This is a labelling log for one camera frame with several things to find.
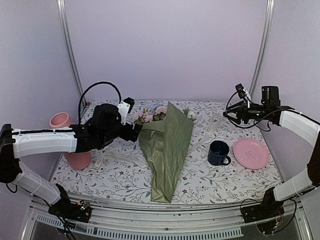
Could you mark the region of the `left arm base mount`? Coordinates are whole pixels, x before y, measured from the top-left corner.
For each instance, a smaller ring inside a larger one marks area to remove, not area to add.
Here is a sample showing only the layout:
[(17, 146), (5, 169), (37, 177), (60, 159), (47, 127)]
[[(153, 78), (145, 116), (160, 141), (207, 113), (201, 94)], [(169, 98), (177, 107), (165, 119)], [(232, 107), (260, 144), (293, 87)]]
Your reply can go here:
[(49, 205), (48, 213), (62, 219), (88, 223), (92, 214), (90, 203), (84, 200), (72, 203), (68, 197), (62, 197), (55, 204)]

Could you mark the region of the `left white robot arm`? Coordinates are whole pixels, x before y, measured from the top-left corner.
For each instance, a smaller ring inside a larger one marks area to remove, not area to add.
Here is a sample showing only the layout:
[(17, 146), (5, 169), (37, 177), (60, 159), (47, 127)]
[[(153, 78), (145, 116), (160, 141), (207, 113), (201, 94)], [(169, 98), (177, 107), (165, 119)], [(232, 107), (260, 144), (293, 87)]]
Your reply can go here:
[(116, 138), (135, 142), (142, 126), (127, 122), (132, 107), (125, 102), (115, 106), (101, 104), (84, 124), (72, 124), (56, 129), (21, 130), (4, 124), (0, 131), (0, 181), (17, 185), (54, 205), (63, 216), (74, 213), (63, 187), (48, 182), (20, 159), (46, 153), (85, 153), (102, 150)]

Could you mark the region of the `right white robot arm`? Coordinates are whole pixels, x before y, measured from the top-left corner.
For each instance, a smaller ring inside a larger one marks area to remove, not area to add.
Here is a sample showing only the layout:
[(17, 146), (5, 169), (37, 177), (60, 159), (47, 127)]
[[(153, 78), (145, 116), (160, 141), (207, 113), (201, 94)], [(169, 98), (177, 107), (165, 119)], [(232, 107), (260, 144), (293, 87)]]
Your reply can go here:
[(223, 116), (234, 126), (240, 127), (241, 123), (247, 124), (250, 120), (256, 124), (270, 121), (293, 132), (313, 148), (310, 160), (302, 172), (264, 193), (258, 213), (262, 218), (269, 218), (284, 201), (320, 186), (320, 124), (290, 106), (281, 105), (277, 86), (262, 86), (260, 104), (252, 102), (242, 84), (236, 85), (235, 90), (241, 101), (233, 105), (228, 103), (223, 112)]

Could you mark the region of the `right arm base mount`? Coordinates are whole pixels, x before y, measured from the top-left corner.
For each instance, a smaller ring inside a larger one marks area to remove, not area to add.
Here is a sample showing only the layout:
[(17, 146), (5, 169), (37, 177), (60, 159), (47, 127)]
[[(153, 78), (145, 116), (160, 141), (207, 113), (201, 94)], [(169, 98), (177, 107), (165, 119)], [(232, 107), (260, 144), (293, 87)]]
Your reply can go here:
[(283, 201), (275, 204), (263, 204), (257, 200), (247, 198), (240, 204), (240, 213), (246, 224), (264, 221), (273, 218), (271, 221), (261, 222), (257, 225), (257, 229), (264, 235), (272, 235), (277, 230), (285, 213), (283, 209)]

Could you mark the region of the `green paper bouquet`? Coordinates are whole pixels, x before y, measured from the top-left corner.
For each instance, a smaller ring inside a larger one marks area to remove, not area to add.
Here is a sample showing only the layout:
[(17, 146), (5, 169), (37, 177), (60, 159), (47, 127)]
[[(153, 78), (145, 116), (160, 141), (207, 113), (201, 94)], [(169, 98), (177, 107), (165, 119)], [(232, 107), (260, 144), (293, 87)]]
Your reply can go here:
[(188, 154), (194, 122), (171, 102), (162, 120), (142, 124), (138, 140), (151, 169), (150, 200), (170, 203)]

